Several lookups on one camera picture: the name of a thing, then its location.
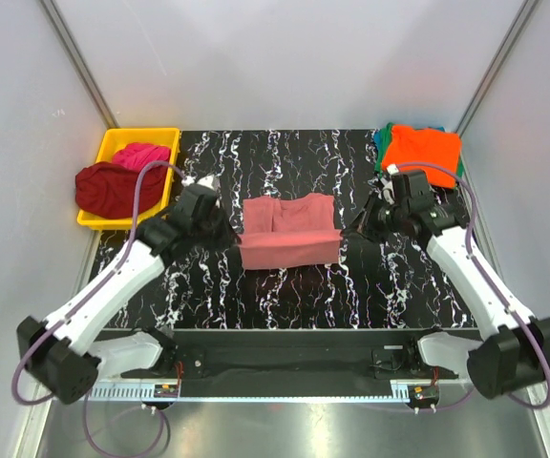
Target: marble pattern surface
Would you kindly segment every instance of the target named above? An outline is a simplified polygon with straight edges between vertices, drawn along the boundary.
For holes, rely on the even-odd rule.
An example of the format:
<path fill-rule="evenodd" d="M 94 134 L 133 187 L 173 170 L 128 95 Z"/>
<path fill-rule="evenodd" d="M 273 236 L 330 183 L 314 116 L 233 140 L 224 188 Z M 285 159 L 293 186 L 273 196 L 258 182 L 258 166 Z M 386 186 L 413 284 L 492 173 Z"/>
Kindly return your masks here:
<path fill-rule="evenodd" d="M 245 198 L 335 197 L 335 227 L 351 223 L 375 178 L 374 131 L 184 132 L 179 165 L 216 174 L 222 204 L 243 231 Z M 177 195 L 180 185 L 174 184 Z M 457 193 L 437 190 L 458 205 Z M 102 234 L 92 275 L 126 234 Z M 243 271 L 238 248 L 193 253 L 171 265 L 120 310 L 109 327 L 403 328 L 470 327 L 474 320 L 447 277 L 419 246 L 392 235 L 375 244 L 344 237 L 338 264 Z"/>

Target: orange shirt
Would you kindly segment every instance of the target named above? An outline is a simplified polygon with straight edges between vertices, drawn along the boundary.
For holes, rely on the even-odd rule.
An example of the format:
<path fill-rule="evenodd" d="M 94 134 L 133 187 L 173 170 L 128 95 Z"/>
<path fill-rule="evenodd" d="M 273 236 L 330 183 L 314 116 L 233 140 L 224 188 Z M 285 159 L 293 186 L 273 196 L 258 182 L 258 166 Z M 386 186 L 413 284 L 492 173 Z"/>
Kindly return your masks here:
<path fill-rule="evenodd" d="M 386 170 L 391 164 L 403 162 L 429 162 L 440 165 L 455 174 L 461 149 L 462 141 L 457 134 L 434 129 L 417 131 L 409 126 L 395 125 L 391 128 L 391 143 L 381 162 L 381 168 Z M 455 188 L 455 180 L 452 177 L 432 168 L 417 168 L 426 172 L 430 184 Z"/>

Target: white wall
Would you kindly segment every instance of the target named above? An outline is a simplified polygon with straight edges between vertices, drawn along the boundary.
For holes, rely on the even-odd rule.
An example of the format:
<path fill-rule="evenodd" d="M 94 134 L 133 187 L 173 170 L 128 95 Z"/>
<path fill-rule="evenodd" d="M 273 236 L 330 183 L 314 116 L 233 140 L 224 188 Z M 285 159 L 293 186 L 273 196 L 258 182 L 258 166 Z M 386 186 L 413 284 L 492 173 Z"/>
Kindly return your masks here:
<path fill-rule="evenodd" d="M 0 1 L 0 457 L 24 411 L 10 395 L 15 328 L 72 294 L 90 238 L 74 175 L 103 132 L 38 2 Z"/>
<path fill-rule="evenodd" d="M 550 1 L 541 2 L 463 137 L 505 280 L 550 316 Z"/>
<path fill-rule="evenodd" d="M 122 126 L 454 129 L 521 0 L 57 0 Z"/>

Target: yellow plastic bin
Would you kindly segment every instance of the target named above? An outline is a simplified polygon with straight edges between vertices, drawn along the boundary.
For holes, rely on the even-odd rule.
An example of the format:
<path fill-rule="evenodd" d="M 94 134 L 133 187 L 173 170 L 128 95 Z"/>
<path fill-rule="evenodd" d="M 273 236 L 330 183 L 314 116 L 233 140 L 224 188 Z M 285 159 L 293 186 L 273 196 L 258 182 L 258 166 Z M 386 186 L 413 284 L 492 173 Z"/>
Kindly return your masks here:
<path fill-rule="evenodd" d="M 110 129 L 105 133 L 99 154 L 95 162 L 110 162 L 114 154 L 123 149 L 129 143 L 154 143 L 155 145 L 168 146 L 171 148 L 171 157 L 169 162 L 176 163 L 178 153 L 180 152 L 180 129 L 163 127 L 154 129 Z M 173 183 L 173 170 L 167 171 L 162 197 L 159 202 L 149 210 L 139 214 L 137 221 L 153 217 L 169 204 L 169 194 L 171 184 Z M 79 211 L 77 214 L 77 223 L 81 226 L 88 226 L 96 231 L 115 231 L 118 229 L 131 229 L 132 219 L 106 219 L 93 215 L 92 213 Z"/>

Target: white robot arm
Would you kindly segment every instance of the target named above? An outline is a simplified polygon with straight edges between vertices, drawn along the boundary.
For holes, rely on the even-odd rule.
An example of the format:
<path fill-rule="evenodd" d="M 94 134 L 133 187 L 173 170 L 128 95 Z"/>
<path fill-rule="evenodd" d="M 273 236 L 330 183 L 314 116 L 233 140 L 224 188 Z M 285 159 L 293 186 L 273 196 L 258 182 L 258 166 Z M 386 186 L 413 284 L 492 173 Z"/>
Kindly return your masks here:
<path fill-rule="evenodd" d="M 512 313 L 525 323 L 549 367 L 550 319 L 536 319 L 506 287 L 472 240 L 473 255 L 469 255 L 466 230 L 455 209 L 436 203 L 422 170 L 393 169 L 386 189 L 391 191 L 388 200 L 373 193 L 352 228 L 373 241 L 384 241 L 390 233 L 404 233 L 417 240 L 468 305 L 483 341 L 429 331 L 417 341 L 421 363 L 470 378 L 488 399 L 544 381 L 536 349 Z"/>
<path fill-rule="evenodd" d="M 28 317 L 16 330 L 21 358 L 47 332 L 53 334 L 29 358 L 25 368 L 62 403 L 70 404 L 96 380 L 133 369 L 167 373 L 175 363 L 175 345 L 156 329 L 96 342 L 115 313 L 174 260 L 195 246 L 225 247 L 237 240 L 219 205 L 218 181 L 206 177 L 184 188 L 179 201 L 145 220 L 137 237 L 68 303 L 39 323 Z M 120 265 L 121 257 L 127 256 Z M 95 288 L 111 276 L 100 289 Z M 82 307 L 70 311 L 87 297 Z"/>

